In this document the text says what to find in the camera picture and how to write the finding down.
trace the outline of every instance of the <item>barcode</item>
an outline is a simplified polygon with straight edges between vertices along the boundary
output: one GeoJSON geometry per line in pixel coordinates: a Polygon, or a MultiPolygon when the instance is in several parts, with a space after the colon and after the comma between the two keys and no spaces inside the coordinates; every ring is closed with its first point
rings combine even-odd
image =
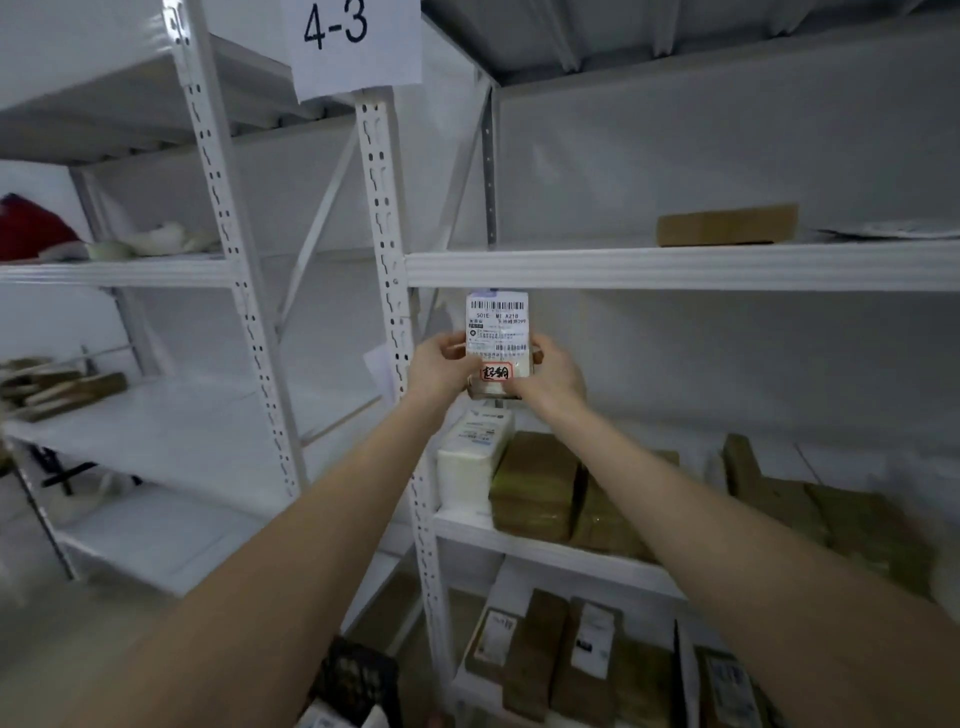
{"type": "Polygon", "coordinates": [[[478,301],[470,302],[470,308],[489,309],[491,311],[519,311],[523,310],[523,301],[478,301]]]}

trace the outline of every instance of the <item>white object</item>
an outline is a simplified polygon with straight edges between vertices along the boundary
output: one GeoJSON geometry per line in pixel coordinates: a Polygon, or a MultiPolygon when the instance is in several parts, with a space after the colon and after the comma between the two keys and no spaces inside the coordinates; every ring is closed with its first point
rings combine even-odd
{"type": "Polygon", "coordinates": [[[529,376],[530,302],[525,291],[480,290],[467,296],[467,353],[479,354],[480,377],[471,377],[472,396],[504,397],[503,382],[529,376]]]}
{"type": "Polygon", "coordinates": [[[883,220],[858,225],[839,225],[820,228],[852,237],[880,240],[938,240],[945,237],[960,237],[960,220],[949,218],[920,218],[916,220],[883,220]]]}
{"type": "Polygon", "coordinates": [[[184,252],[187,232],[181,223],[167,222],[153,230],[122,237],[120,242],[137,255],[176,255],[184,252]]]}
{"type": "Polygon", "coordinates": [[[570,664],[598,680],[606,680],[615,630],[616,616],[613,612],[593,604],[584,604],[570,664]]]}
{"type": "Polygon", "coordinates": [[[300,101],[422,80],[418,0],[283,0],[280,6],[300,101]]]}
{"type": "Polygon", "coordinates": [[[490,610],[483,624],[483,634],[473,656],[485,663],[503,667],[507,663],[507,653],[516,631],[516,617],[490,610]]]}
{"type": "Polygon", "coordinates": [[[394,388],[394,364],[390,360],[387,345],[381,344],[363,355],[364,366],[370,372],[376,391],[389,405],[396,404],[396,389],[394,388]]]}
{"type": "Polygon", "coordinates": [[[86,243],[74,240],[70,243],[58,243],[40,251],[37,256],[45,263],[54,263],[64,260],[88,260],[86,243]]]}
{"type": "Polygon", "coordinates": [[[756,707],[754,686],[747,670],[736,660],[707,657],[709,688],[713,707],[723,725],[736,728],[761,728],[760,711],[756,707]]]}
{"type": "Polygon", "coordinates": [[[472,407],[446,434],[437,452],[437,479],[444,507],[490,510],[490,484],[514,434],[509,409],[472,407]]]}
{"type": "Polygon", "coordinates": [[[105,240],[102,243],[86,243],[86,255],[90,260],[126,260],[135,253],[126,243],[119,240],[105,240]]]}

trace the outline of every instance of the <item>white metal shelf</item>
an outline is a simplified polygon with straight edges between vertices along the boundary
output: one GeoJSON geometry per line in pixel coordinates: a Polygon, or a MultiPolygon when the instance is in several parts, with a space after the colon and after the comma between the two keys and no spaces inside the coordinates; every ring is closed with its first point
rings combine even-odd
{"type": "MultiPolygon", "coordinates": [[[[371,392],[297,392],[301,431],[317,431],[369,401],[371,392]]],[[[336,462],[382,411],[371,408],[305,451],[310,481],[336,462]]],[[[91,460],[195,496],[270,518],[290,504],[270,432],[251,389],[161,378],[38,423],[6,420],[6,435],[91,460]]]]}
{"type": "Polygon", "coordinates": [[[221,255],[175,255],[118,262],[0,265],[0,283],[229,288],[236,274],[221,255]]]}
{"type": "MultiPolygon", "coordinates": [[[[500,609],[515,615],[525,615],[530,596],[535,588],[570,599],[579,596],[623,611],[624,632],[635,640],[673,649],[673,623],[680,619],[684,627],[697,637],[699,644],[723,647],[715,635],[685,603],[665,596],[644,592],[590,578],[572,575],[568,571],[551,569],[522,559],[508,557],[504,560],[496,581],[487,597],[487,607],[500,609]]],[[[508,719],[519,725],[547,725],[556,728],[581,726],[575,720],[564,718],[552,711],[545,723],[535,723],[517,716],[503,708],[503,691],[499,685],[467,671],[463,662],[453,680],[453,690],[469,705],[481,708],[491,715],[508,719]]],[[[629,723],[618,720],[617,728],[626,728],[629,723]]]]}
{"type": "MultiPolygon", "coordinates": [[[[256,534],[266,521],[145,484],[56,529],[83,553],[164,592],[184,596],[256,534]]],[[[413,545],[392,525],[367,569],[341,630],[346,632],[393,576],[413,545]]]]}
{"type": "MultiPolygon", "coordinates": [[[[300,104],[289,66],[216,36],[210,41],[231,135],[352,111],[333,99],[300,104]]],[[[194,144],[176,54],[171,46],[148,61],[0,109],[0,158],[84,164],[194,144]]]]}
{"type": "Polygon", "coordinates": [[[409,254],[404,258],[407,280],[424,288],[960,291],[960,240],[574,250],[540,246],[409,254]]]}
{"type": "Polygon", "coordinates": [[[686,598],[661,566],[636,559],[608,556],[572,546],[524,539],[493,528],[490,515],[467,508],[442,508],[434,516],[434,530],[440,538],[478,546],[521,559],[581,574],[592,574],[617,584],[647,592],[686,598]]]}

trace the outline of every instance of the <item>package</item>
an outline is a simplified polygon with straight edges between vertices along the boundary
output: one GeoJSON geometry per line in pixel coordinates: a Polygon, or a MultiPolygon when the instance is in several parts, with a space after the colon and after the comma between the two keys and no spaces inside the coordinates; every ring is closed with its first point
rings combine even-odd
{"type": "Polygon", "coordinates": [[[467,296],[467,353],[484,361],[480,376],[468,383],[475,399],[507,395],[503,382],[529,376],[533,370],[530,351],[529,301],[524,291],[488,289],[467,296]]]}
{"type": "Polygon", "coordinates": [[[554,435],[518,432],[493,476],[493,527],[564,544],[570,538],[579,462],[554,435]]]}
{"type": "Polygon", "coordinates": [[[637,728],[669,728],[673,653],[627,637],[614,640],[616,716],[637,728]]]}
{"type": "Polygon", "coordinates": [[[49,356],[26,356],[20,359],[5,359],[0,361],[0,373],[4,370],[30,369],[41,364],[50,364],[53,359],[49,356]]]}
{"type": "Polygon", "coordinates": [[[573,598],[557,658],[550,708],[594,728],[616,721],[611,661],[613,641],[623,631],[618,609],[573,598]]]}
{"type": "Polygon", "coordinates": [[[662,248],[688,245],[780,243],[797,234],[797,205],[663,215],[657,220],[657,244],[662,248]]]}
{"type": "Polygon", "coordinates": [[[806,536],[810,541],[821,546],[827,544],[827,524],[807,492],[805,483],[764,477],[756,462],[750,440],[743,435],[727,436],[723,460],[732,496],[806,536]]]}
{"type": "Polygon", "coordinates": [[[517,615],[488,608],[464,658],[467,672],[502,685],[503,668],[520,622],[517,615]]]}
{"type": "Polygon", "coordinates": [[[560,653],[569,605],[535,589],[510,643],[503,666],[503,708],[543,722],[550,706],[550,679],[560,653]]]}
{"type": "Polygon", "coordinates": [[[55,384],[25,400],[28,407],[44,404],[74,395],[90,395],[96,399],[109,397],[127,390],[127,377],[122,372],[108,375],[83,376],[55,384]]]}
{"type": "Polygon", "coordinates": [[[44,404],[38,404],[34,407],[21,407],[12,412],[12,417],[27,423],[38,423],[42,420],[49,420],[51,417],[62,415],[65,412],[72,412],[75,409],[86,407],[96,400],[97,398],[85,394],[70,395],[61,397],[58,400],[46,401],[44,404]]]}
{"type": "Polygon", "coordinates": [[[770,728],[759,688],[731,654],[697,647],[700,724],[704,728],[770,728]]]}
{"type": "Polygon", "coordinates": [[[806,485],[830,532],[830,548],[915,595],[928,597],[933,549],[878,493],[806,485]]]}
{"type": "Polygon", "coordinates": [[[514,413],[509,409],[469,409],[437,452],[441,504],[490,513],[493,474],[513,434],[514,413]]]}
{"type": "Polygon", "coordinates": [[[47,369],[43,372],[31,374],[30,379],[41,389],[46,389],[55,384],[79,379],[81,376],[83,375],[76,369],[47,369]]]}
{"type": "Polygon", "coordinates": [[[592,475],[587,479],[587,491],[573,526],[570,545],[657,563],[653,551],[616,509],[592,475]]]}
{"type": "Polygon", "coordinates": [[[763,477],[750,440],[745,435],[731,433],[727,435],[721,454],[724,467],[727,469],[730,495],[741,497],[749,494],[763,477]]]}

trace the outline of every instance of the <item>paper sign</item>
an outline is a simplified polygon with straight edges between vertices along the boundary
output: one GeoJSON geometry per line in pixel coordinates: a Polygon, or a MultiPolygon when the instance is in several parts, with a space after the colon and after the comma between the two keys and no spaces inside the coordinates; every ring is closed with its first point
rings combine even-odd
{"type": "Polygon", "coordinates": [[[394,363],[387,351],[387,345],[381,344],[363,355],[363,363],[373,377],[376,391],[380,393],[384,402],[393,406],[396,404],[396,390],[394,389],[394,363]]]}
{"type": "Polygon", "coordinates": [[[422,79],[420,0],[282,0],[300,101],[422,79]]]}

